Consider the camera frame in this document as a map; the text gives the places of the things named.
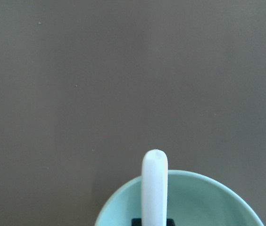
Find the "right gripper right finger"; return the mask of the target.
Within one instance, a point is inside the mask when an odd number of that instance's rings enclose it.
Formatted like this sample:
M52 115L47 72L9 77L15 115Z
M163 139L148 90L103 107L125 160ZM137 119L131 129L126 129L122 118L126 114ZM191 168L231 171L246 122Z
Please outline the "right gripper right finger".
M171 218L166 219L166 226L175 226L175 222Z

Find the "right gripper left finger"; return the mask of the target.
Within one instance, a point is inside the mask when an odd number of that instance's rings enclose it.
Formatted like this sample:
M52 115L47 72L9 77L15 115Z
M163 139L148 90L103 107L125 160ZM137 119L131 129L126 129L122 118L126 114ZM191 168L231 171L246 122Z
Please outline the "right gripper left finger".
M131 226L142 226L141 218L133 218L131 220Z

